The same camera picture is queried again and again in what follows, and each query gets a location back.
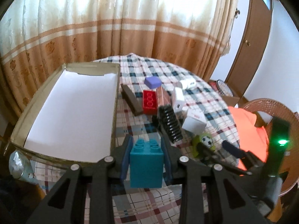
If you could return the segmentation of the green soccer toy block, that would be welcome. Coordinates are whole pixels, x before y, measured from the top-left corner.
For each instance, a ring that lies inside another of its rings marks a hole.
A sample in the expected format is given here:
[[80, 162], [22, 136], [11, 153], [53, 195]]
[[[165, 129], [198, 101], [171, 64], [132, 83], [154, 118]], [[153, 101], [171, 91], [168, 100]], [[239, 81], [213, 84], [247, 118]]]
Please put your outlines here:
[[202, 133], [192, 139], [192, 154], [194, 158], [203, 159], [205, 156], [204, 151], [214, 153], [215, 150], [216, 147], [212, 135], [209, 133]]

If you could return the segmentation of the white box with red label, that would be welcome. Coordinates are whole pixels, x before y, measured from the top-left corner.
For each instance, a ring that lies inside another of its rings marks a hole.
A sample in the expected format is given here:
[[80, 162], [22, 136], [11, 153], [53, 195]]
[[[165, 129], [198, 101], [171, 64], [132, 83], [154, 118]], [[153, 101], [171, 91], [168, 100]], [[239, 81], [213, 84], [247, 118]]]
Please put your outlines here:
[[205, 131], [206, 117], [200, 109], [188, 109], [182, 124], [182, 129], [200, 135]]

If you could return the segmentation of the black ribbed heat sink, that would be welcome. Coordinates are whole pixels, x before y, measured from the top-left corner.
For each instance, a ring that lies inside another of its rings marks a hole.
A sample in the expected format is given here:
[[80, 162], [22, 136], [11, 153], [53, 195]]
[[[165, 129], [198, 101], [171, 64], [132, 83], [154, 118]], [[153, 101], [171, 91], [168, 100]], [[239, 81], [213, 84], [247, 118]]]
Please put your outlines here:
[[183, 139], [179, 121], [171, 105], [163, 105], [159, 107], [158, 119], [171, 142], [174, 143]]

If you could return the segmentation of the white usb charger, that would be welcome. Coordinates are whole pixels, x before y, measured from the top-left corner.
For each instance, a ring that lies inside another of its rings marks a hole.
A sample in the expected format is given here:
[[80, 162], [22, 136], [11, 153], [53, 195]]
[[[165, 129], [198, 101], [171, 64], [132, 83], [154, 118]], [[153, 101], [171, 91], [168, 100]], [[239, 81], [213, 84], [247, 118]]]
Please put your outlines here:
[[175, 87], [171, 94], [172, 108], [175, 113], [182, 111], [185, 105], [184, 94], [181, 88]]

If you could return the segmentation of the teal toy building block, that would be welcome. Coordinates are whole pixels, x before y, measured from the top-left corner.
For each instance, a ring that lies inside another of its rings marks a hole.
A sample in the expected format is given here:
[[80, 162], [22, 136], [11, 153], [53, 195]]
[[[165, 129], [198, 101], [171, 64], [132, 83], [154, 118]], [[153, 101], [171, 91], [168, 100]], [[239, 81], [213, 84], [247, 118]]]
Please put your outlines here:
[[130, 152], [130, 186], [156, 189], [162, 187], [164, 153], [154, 139], [138, 139]]

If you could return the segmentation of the copper pink rectangular box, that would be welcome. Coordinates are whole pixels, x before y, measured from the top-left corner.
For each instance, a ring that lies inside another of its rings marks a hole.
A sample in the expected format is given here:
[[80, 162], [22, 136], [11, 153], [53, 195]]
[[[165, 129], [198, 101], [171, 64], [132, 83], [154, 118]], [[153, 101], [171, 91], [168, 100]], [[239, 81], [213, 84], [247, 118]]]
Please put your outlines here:
[[156, 97], [157, 97], [157, 107], [162, 107], [166, 105], [171, 105], [171, 99], [167, 91], [160, 86], [156, 89]]

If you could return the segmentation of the red toy building block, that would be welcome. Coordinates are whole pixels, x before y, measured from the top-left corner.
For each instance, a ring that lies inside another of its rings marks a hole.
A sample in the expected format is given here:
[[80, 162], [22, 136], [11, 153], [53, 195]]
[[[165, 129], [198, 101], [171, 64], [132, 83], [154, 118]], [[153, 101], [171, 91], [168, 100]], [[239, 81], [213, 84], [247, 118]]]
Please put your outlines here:
[[157, 114], [157, 96], [155, 91], [144, 90], [142, 94], [142, 109], [145, 115]]

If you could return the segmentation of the orange red cushion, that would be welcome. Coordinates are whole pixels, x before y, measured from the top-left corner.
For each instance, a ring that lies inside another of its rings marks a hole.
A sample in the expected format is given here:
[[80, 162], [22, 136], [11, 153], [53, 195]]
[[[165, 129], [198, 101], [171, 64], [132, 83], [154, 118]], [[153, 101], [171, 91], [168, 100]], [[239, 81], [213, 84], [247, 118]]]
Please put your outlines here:
[[257, 116], [242, 108], [229, 106], [228, 109], [237, 127], [240, 148], [245, 152], [253, 152], [262, 162], [265, 162], [268, 155], [269, 138], [263, 126], [255, 126]]

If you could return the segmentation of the cardboard box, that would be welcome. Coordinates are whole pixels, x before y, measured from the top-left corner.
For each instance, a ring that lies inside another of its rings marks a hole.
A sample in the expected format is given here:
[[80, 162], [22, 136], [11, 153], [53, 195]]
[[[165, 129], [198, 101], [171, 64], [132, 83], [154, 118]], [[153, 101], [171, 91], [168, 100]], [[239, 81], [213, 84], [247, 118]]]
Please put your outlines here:
[[208, 84], [222, 97], [228, 106], [238, 107], [240, 97], [223, 80], [209, 80]]

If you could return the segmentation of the wicker chair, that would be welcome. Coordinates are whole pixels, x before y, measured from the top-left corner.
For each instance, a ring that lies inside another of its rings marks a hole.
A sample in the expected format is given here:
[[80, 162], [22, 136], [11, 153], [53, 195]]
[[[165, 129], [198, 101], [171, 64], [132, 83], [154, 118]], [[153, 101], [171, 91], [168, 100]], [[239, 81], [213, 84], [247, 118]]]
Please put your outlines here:
[[266, 126], [269, 147], [262, 173], [283, 178], [280, 193], [283, 196], [298, 181], [298, 118], [288, 107], [273, 99], [252, 100], [242, 108], [272, 117]]

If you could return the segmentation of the round cookie tin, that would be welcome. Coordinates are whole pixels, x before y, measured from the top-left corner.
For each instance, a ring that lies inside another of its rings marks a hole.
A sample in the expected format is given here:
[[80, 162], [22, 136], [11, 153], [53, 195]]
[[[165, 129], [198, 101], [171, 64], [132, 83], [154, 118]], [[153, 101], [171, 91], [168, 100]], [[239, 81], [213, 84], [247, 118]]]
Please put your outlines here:
[[233, 97], [234, 94], [232, 92], [232, 90], [230, 89], [230, 87], [222, 80], [217, 80], [216, 81], [216, 87], [218, 89], [218, 91], [220, 92], [221, 95], [223, 96], [228, 96], [228, 97]]

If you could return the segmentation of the white pill bottle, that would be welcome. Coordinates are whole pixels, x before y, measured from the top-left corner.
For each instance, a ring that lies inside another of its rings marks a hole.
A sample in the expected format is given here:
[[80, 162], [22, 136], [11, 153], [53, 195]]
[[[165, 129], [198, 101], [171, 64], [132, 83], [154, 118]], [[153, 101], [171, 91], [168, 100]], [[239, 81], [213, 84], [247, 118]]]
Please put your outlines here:
[[196, 80], [194, 78], [187, 78], [187, 79], [183, 79], [180, 80], [178, 82], [178, 86], [182, 89], [182, 90], [188, 90], [193, 88], [196, 85]]

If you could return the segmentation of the metal bucket with tissue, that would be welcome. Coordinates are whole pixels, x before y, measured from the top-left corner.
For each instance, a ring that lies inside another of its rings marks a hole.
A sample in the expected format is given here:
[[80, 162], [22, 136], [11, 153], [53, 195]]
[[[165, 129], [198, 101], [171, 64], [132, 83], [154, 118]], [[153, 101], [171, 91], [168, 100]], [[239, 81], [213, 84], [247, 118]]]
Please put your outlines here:
[[38, 183], [31, 162], [18, 150], [15, 150], [9, 157], [9, 171], [16, 180], [33, 185]]

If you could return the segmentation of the brown wooden door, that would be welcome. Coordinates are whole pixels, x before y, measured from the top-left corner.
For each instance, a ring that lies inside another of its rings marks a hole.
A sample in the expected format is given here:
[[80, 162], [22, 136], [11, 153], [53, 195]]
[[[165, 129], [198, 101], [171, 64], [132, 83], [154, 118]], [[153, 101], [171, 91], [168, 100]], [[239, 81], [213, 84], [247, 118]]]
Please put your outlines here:
[[258, 70], [268, 43], [272, 3], [249, 0], [245, 30], [233, 65], [225, 79], [235, 96], [242, 97]]

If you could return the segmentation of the cream and orange curtain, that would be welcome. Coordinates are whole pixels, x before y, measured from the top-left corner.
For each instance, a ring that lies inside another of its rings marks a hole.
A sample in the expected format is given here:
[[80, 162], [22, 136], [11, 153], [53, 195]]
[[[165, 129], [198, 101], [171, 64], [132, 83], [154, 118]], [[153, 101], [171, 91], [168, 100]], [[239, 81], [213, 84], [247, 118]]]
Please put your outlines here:
[[238, 0], [13, 0], [1, 18], [1, 87], [20, 115], [62, 64], [130, 53], [209, 80]]

